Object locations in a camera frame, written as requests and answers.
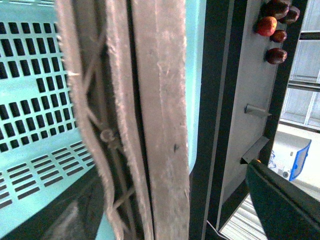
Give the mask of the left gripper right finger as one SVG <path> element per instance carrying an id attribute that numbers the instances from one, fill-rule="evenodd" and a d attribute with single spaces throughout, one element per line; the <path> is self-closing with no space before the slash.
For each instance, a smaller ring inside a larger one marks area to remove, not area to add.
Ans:
<path id="1" fill-rule="evenodd" d="M 134 0 L 132 20 L 154 237 L 189 237 L 186 3 Z"/>

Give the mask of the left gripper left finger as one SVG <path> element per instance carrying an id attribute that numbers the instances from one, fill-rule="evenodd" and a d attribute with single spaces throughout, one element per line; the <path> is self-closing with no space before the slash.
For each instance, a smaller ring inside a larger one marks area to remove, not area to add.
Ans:
<path id="1" fill-rule="evenodd" d="M 130 52 L 127 4 L 59 0 L 55 5 L 74 113 L 102 183 L 103 213 L 117 240 L 148 240 L 150 198 L 131 58 L 119 55 Z"/>

